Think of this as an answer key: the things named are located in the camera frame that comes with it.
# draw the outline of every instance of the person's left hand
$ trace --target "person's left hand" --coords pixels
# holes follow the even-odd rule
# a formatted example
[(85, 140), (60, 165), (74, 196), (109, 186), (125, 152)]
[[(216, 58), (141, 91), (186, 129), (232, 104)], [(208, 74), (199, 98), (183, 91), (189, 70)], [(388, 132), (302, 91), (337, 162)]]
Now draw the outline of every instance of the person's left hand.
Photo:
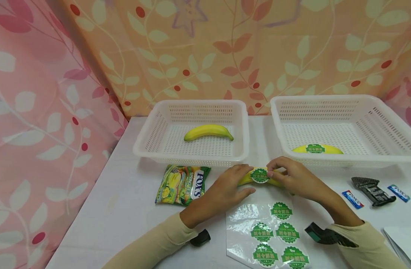
[(222, 173), (201, 198), (193, 200), (180, 212), (180, 218), (186, 227), (192, 229), (216, 215), (225, 213), (254, 193), (254, 188), (240, 191), (237, 189), (240, 180), (251, 170), (253, 167), (239, 164)]

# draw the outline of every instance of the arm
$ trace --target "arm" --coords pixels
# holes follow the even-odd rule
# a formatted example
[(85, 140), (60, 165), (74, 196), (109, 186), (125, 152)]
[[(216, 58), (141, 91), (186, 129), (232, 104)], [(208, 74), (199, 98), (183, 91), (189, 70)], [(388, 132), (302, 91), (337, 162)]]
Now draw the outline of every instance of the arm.
[(103, 269), (153, 268), (197, 235), (177, 213), (126, 246)]
[(252, 169), (241, 164), (226, 170), (201, 198), (126, 246), (103, 269), (153, 268), (195, 238), (198, 233), (194, 228), (198, 224), (226, 212), (254, 193), (254, 188), (237, 190), (239, 181)]
[(338, 245), (352, 268), (406, 268), (404, 263), (384, 244), (385, 237), (370, 223), (358, 218), (336, 193), (334, 197), (330, 197), (321, 205), (334, 220), (334, 224), (331, 224), (329, 229), (359, 246), (353, 248)]
[[(284, 167), (285, 172), (274, 172)], [(406, 266), (384, 244), (384, 237), (371, 224), (362, 221), (345, 201), (304, 165), (279, 157), (267, 165), (267, 175), (280, 182), (291, 193), (318, 202), (330, 214), (334, 224), (330, 229), (351, 240), (359, 247), (339, 249), (353, 269), (404, 269)]]

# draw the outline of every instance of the green candy wrapper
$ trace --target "green candy wrapper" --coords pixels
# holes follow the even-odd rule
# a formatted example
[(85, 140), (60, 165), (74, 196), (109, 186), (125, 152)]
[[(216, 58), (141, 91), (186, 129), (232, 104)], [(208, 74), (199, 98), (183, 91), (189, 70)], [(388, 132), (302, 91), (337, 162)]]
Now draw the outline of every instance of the green candy wrapper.
[(169, 164), (156, 195), (156, 203), (182, 204), (187, 206), (192, 200), (204, 195), (210, 167), (177, 166)]

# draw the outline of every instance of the black plastic object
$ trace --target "black plastic object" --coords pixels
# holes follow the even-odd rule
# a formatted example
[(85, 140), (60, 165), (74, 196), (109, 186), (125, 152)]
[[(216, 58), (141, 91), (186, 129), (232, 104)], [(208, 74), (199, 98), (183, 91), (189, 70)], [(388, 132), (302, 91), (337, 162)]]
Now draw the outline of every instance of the black plastic object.
[(316, 223), (312, 222), (305, 231), (310, 237), (319, 244), (332, 245), (339, 244), (344, 247), (359, 247), (357, 244), (353, 243), (351, 240), (345, 238), (339, 233), (334, 232), (330, 229), (322, 230)]
[(381, 207), (396, 200), (395, 196), (389, 196), (377, 186), (379, 184), (377, 179), (356, 176), (352, 178), (352, 182), (373, 202), (373, 207)]
[(208, 234), (207, 230), (204, 229), (202, 232), (198, 234), (196, 238), (192, 238), (189, 242), (191, 242), (192, 246), (200, 247), (210, 240), (210, 235)]

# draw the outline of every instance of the sticker sheet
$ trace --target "sticker sheet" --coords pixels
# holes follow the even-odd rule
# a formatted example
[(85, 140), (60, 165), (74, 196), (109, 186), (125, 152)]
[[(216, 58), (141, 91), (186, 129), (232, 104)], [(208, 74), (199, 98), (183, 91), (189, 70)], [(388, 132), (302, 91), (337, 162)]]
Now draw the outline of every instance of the sticker sheet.
[(311, 269), (300, 240), (307, 234), (291, 222), (290, 195), (273, 200), (241, 204), (226, 213), (226, 254), (253, 269)]

